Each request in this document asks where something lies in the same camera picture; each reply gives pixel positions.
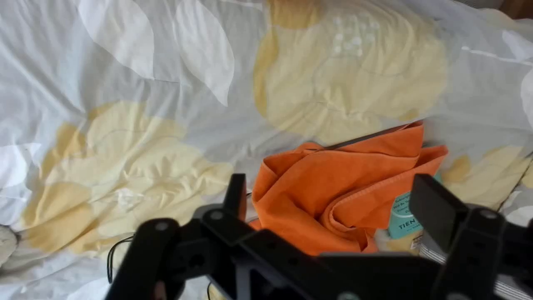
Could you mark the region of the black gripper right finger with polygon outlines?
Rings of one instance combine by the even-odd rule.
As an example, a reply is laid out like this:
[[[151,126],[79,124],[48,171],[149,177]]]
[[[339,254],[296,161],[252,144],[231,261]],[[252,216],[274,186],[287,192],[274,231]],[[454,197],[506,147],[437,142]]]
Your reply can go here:
[[[442,252],[451,251],[461,227],[496,237],[504,232],[504,221],[499,214],[486,207],[462,204],[426,174],[417,174],[412,181],[409,211]]]

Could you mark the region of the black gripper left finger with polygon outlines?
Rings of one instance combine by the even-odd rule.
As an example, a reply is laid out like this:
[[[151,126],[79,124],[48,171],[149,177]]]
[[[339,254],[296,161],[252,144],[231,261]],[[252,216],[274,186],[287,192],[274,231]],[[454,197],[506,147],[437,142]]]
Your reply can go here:
[[[222,202],[209,206],[201,216],[204,227],[221,241],[237,241],[246,231],[246,177],[232,174]]]

